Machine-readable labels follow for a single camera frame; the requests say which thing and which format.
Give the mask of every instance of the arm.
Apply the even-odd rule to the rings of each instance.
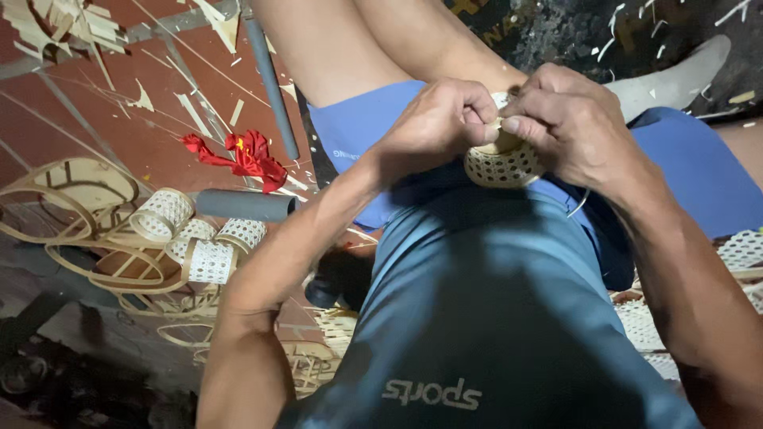
[[[422,89],[391,130],[314,200],[269,234],[226,285],[204,371],[198,427],[273,427],[295,397],[275,336],[278,304],[379,192],[404,176],[491,143],[488,90],[444,80]]]
[[[645,299],[703,424],[763,423],[763,323],[659,168],[627,130],[617,97],[546,65],[501,112],[562,179],[606,197],[631,238]]]

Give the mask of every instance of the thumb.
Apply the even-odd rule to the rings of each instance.
[[[538,152],[548,153],[556,143],[545,125],[527,116],[510,116],[501,122],[501,127],[507,133],[529,141]]]
[[[470,147],[484,146],[498,140],[498,129],[485,124],[463,124],[462,136]]]

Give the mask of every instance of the gray sock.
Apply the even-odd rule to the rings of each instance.
[[[623,79],[605,86],[620,99],[625,122],[648,108],[686,108],[713,81],[726,62],[731,40],[720,34],[701,44],[686,59],[667,70]]]

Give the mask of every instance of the fingernail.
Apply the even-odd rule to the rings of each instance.
[[[485,144],[495,143],[498,140],[498,129],[485,127]]]
[[[506,121],[504,121],[503,127],[507,133],[516,134],[520,129],[520,121],[516,118],[508,118]]]

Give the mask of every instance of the hand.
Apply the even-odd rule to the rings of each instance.
[[[506,132],[528,140],[544,167],[572,185],[616,198],[659,177],[626,127],[617,96],[566,67],[541,66],[501,116]]]
[[[498,130],[490,93],[479,82],[441,79],[421,89],[367,154],[391,185],[403,177],[442,166],[473,146],[493,143]]]

